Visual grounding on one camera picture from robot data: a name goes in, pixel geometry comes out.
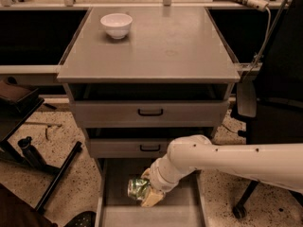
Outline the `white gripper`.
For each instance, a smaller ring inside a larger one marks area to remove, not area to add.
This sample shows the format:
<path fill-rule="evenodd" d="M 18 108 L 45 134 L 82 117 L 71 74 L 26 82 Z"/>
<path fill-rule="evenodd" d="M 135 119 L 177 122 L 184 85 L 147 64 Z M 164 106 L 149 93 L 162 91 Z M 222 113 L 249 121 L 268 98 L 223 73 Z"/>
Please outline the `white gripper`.
<path fill-rule="evenodd" d="M 174 185 L 172 183 L 164 180 L 157 171 L 151 171 L 147 168 L 141 175 L 142 179 L 150 179 L 151 186 L 158 191 L 150 190 L 144 200 L 141 202 L 142 207 L 153 207 L 162 199 L 164 199 L 165 194 L 170 192 Z"/>

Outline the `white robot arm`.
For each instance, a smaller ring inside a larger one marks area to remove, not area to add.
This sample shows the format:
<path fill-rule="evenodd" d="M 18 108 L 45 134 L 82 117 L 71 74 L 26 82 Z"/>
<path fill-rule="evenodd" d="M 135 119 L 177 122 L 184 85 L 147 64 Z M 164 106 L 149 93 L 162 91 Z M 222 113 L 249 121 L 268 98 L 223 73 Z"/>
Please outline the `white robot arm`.
<path fill-rule="evenodd" d="M 303 144 L 217 146 L 200 134 L 176 138 L 144 172 L 150 186 L 141 205 L 156 205 L 181 179 L 203 169 L 303 193 Z"/>

